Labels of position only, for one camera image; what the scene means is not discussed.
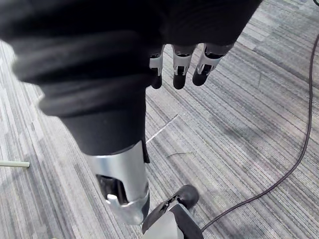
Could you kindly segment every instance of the robotic hand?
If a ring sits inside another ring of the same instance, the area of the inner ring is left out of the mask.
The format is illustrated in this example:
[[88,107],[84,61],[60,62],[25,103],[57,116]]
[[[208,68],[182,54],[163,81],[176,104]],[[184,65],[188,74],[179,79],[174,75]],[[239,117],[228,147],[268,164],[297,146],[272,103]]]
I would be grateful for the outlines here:
[[19,80],[38,84],[40,108],[77,141],[112,210],[141,224],[149,210],[145,89],[159,88],[163,46],[173,45],[173,85],[204,84],[262,0],[5,0],[0,38]]

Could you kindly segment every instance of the wire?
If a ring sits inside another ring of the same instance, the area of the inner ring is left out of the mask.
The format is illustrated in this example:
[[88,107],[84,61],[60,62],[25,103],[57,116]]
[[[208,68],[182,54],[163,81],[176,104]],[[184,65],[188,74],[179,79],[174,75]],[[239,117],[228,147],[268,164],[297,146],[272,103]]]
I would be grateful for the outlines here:
[[257,196],[250,198],[244,202],[241,202],[239,204],[237,204],[236,206],[228,209],[227,211],[223,212],[222,214],[220,214],[219,216],[217,216],[216,218],[214,218],[213,220],[211,220],[209,223],[207,223],[202,229],[201,232],[204,232],[210,225],[212,225],[214,222],[216,222],[217,220],[219,220],[220,218],[222,218],[223,216],[227,215],[228,213],[232,212],[233,210],[247,204],[247,203],[251,203],[252,201],[261,198],[262,196],[266,195],[267,193],[271,192],[274,188],[276,188],[279,184],[281,184],[297,167],[298,165],[301,163],[307,146],[308,146],[308,142],[309,142],[309,138],[310,138],[310,131],[311,131],[311,126],[312,126],[312,111],[313,111],[313,65],[314,65],[314,57],[315,57],[315,52],[316,52],[316,47],[319,41],[319,34],[316,38],[314,47],[313,47],[313,51],[311,54],[311,58],[310,58],[310,67],[309,67],[309,112],[308,112],[308,127],[307,127],[307,134],[306,134],[306,139],[305,139],[305,143],[303,146],[303,149],[301,151],[300,157],[298,159],[298,161],[294,164],[294,166],[281,178],[278,180],[278,182],[276,182],[274,185],[272,185],[270,188],[268,188],[266,191],[258,194]]

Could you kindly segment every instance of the black fingertip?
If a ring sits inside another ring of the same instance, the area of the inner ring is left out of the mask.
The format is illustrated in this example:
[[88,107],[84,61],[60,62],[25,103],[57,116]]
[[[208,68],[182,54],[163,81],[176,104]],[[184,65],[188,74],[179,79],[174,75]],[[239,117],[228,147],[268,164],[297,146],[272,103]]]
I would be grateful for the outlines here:
[[154,81],[153,81],[153,84],[152,84],[152,87],[154,89],[159,89],[162,85],[162,76],[156,76]]
[[184,87],[186,81],[186,75],[174,75],[173,85],[175,89],[180,90]]
[[193,75],[193,83],[194,83],[194,85],[202,86],[206,82],[207,77],[208,77],[207,75],[199,74],[198,71],[197,71],[197,68],[196,68],[196,70],[194,72],[194,75]]

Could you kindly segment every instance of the floor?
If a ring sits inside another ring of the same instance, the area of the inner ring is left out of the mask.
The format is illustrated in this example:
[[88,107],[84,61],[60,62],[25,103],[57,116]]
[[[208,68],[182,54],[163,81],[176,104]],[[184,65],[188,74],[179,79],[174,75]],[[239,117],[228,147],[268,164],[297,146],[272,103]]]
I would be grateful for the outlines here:
[[[319,33],[313,0],[265,0],[203,87],[172,86],[164,52],[163,87],[147,89],[151,208],[184,184],[200,192],[191,212],[202,227],[276,182],[305,138],[308,71]],[[139,227],[114,218],[85,158],[57,118],[36,107],[41,91],[18,82],[11,49],[0,44],[1,239],[136,239]],[[313,129],[301,165],[276,188],[217,221],[206,239],[319,239],[319,51]]]

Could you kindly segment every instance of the silver metal forearm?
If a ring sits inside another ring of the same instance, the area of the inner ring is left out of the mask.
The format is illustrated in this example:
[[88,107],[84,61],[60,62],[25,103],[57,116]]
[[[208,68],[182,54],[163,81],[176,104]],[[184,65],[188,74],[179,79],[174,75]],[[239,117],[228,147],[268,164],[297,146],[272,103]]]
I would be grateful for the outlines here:
[[114,155],[88,156],[88,163],[112,211],[128,224],[141,224],[150,204],[142,142]]

